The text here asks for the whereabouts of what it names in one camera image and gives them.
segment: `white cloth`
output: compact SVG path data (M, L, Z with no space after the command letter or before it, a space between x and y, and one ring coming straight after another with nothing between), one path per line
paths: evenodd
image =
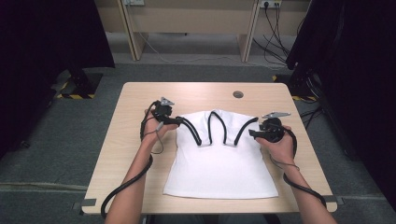
M258 144L248 130L259 130L257 121L243 131L237 146L233 141L242 126L254 117L214 110L227 128L227 145L223 144L224 129L215 116L210 119L212 144L207 121L211 111L181 117L188 119L202 139L200 147L189 129L177 128L177 155L163 189L164 194L212 199L254 199L277 196Z

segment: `black cord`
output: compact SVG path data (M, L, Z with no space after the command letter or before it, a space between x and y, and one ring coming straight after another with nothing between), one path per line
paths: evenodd
M304 113L300 114L300 118L302 119L303 117L312 115L312 113L318 112L319 109L320 109L320 106L317 107L316 109L305 111Z
M221 122L223 131L224 131L223 144L225 145L226 141L227 141L227 128L225 127L225 124L224 124L224 121L222 120L222 118L215 111L210 112L209 118L207 119L207 131L209 133L209 143L210 143L210 145L212 145L212 132L210 129L210 119L212 118L212 115L215 115L216 118L218 118L218 120Z
M181 123L186 125L186 127L190 130L190 133L192 134L192 137L194 138L197 146L200 146L202 144L202 140L201 140L197 130L195 129L194 125L192 125L192 123L185 118L177 117L177 119L181 119Z
M280 17L280 10L279 10L279 6L278 4L276 4L276 27L274 29L268 14L267 14L267 7L264 10L265 12L265 17L268 20L268 23L271 27L271 31L272 31L272 35L271 37L268 39L265 35L263 36L265 38L265 40L267 41L267 44L265 47L261 46L259 43L257 43L257 41L255 39L253 39L253 41L260 46L260 48L262 48L264 50L264 59L265 61L267 61L268 63L275 63L275 62L270 62L267 58L266 58L266 54L265 53L269 53L270 55L272 55L273 57L277 58L281 63L275 63L275 64L280 64L280 65L286 65L286 60L283 59L282 57L280 57L278 54L272 52L271 50L268 49L268 46L271 44L273 46L275 46L278 49L281 49L283 51L283 53L285 54L285 56L287 57L289 55L289 50L286 49L283 45L282 45L282 41L280 40L280 34L279 34L279 17ZM280 45L276 45L274 43L272 43L272 39L275 39L276 42Z
M142 122L141 122L141 125L140 125L140 140L141 140L141 141L142 141L143 138L146 136L146 135L144 134L145 126L146 126L147 121L149 120L149 119L148 119L148 116L149 116L149 113L151 112L151 108L155 105L155 103L156 103L156 102L153 102L153 103L148 107L148 110L146 111L145 117L143 118L143 120L142 120ZM158 131L155 130L155 131L153 131L153 132L155 132L155 133L157 134L158 138L160 139L160 137L159 137L159 135L158 135ZM140 179L143 175L145 175L146 172L147 172L147 171L149 170L149 168L151 167L152 162L153 162L152 156L149 155L148 164L146 165L146 167L145 167L139 174L137 174L136 176L134 176L132 179L128 180L127 182L121 184L119 187L117 187L116 189L114 189L113 191L111 191L111 192L107 195L107 197L105 198L105 200L104 200L103 203L102 203L101 211L100 211L100 212L101 212L101 216L102 216L103 219L106 219L106 216L107 216L107 214L106 214L106 206L107 206L108 202L109 202L114 196L116 196L118 193L120 193L120 192L123 191L124 189L128 188L128 187L131 186L134 182L136 182L138 179Z
M305 117L305 116L311 115L307 121L304 121L304 122L307 122L307 123L305 124L305 129L308 129L309 124L311 123L312 119L316 117L315 115L316 115L318 112L319 112L319 115L320 115L321 109L322 109L322 107L321 107L321 106L318 106L318 108L316 108L315 110L312 110L310 113L304 114L304 115L301 115L301 116L300 116L301 118L303 118L303 117Z
M118 193L120 193L121 191L123 191L124 189L128 188L129 186L131 186L134 182L136 182L138 179L140 179L143 175L146 174L146 172L149 170L151 164L153 162L152 156L149 155L149 160L148 160L148 164L146 165L146 167L139 173L137 174L135 177L133 177L132 179L128 180L127 182L123 183L122 185L120 185L118 188L114 189L113 191L111 191L110 194L107 195L107 197L105 198L105 200L102 203L101 206L101 215L102 218L106 219L106 206L108 204L108 202Z
M248 120L248 121L242 126L242 128L239 130L238 134L236 135L235 140L233 141L233 145L234 145L234 146L237 146L237 145L238 145L238 142L239 142L239 139L241 138L242 132L246 129L246 127L247 127L249 124L251 124L251 123L253 123L253 122L256 122L257 120L259 120L259 118L250 119L250 120Z
M303 17L303 19L300 21L300 24L298 24L297 35L300 33L300 27L301 27L301 25L303 25L304 21L305 21L305 17Z
M278 126L278 125L275 125L275 124L271 124L271 125L276 126L276 127L281 127L281 129L283 129L284 132L287 132L287 133L291 136L291 139L292 139L292 142L293 142L293 158L294 158L295 155L296 155L296 153L297 153L297 137L296 137L296 135L295 135L291 130L286 129L286 128L284 128L283 126ZM312 190L312 189L306 188L306 187L304 187L304 186L301 186L301 185L298 185L298 184L292 182L291 180L288 179L288 177L286 176L286 174L283 174L283 179L284 179L285 182L286 182L287 184L289 184L290 186L292 186L292 187L294 187L294 188L296 188L296 189L302 190L303 192L309 193L309 194L311 194L311 195L317 197L317 198L321 201L321 203L323 204L323 206L325 206L325 207L327 208L326 200L323 198L323 196L321 196L321 195L320 195L319 193L317 193L316 191L314 191L314 190Z
M275 63L275 64L280 64L280 65L283 65L283 66L286 65L286 61L285 61L283 58L281 58L279 55L275 54L274 52L272 52L271 50L267 49L266 47L263 47L262 45L260 45L254 38L253 38L253 41L254 41L261 49L264 50L264 59L265 59L265 61L267 61L268 63ZM272 56L274 56L275 58L277 58L277 59L278 59L279 61L281 61L282 63L276 63L276 62L268 61L268 59L266 58L265 52L271 54Z

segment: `electrical outlet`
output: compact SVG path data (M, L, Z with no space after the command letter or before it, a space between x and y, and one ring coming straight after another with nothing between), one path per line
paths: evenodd
M123 0L125 6L144 6L145 0Z
M282 4L282 0L262 0L262 5L261 7L264 7L265 2L268 3L268 8L277 8L280 7L280 5Z

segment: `hand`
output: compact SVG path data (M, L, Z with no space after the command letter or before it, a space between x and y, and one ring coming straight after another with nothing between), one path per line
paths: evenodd
M146 118L146 124L145 124L145 130L144 130L144 138L143 139L149 139L151 141L156 142L159 138L162 138L167 131L174 130L177 128L176 124L167 124L163 125L161 129L157 130L160 128L160 122L154 118L154 116L150 111L148 113L148 117Z
M285 129L291 130L291 127L289 126L283 127ZM269 149L274 160L287 164L294 164L293 142L291 136L287 132L285 132L283 138L276 143L268 142L264 138L260 137L257 137L256 141Z

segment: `gray carpet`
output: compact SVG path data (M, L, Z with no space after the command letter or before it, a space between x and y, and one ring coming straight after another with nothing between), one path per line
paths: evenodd
M102 72L92 100L54 99L32 131L28 148L0 160L0 223L101 223L81 216L82 201L103 144L122 85L134 81L272 82L290 74L259 66L117 64ZM61 74L60 84L67 74ZM318 105L295 101L300 113ZM343 153L326 115L308 128L323 171L340 204L339 223L396 223L389 206L364 166ZM298 214L279 214L282 223L301 223Z

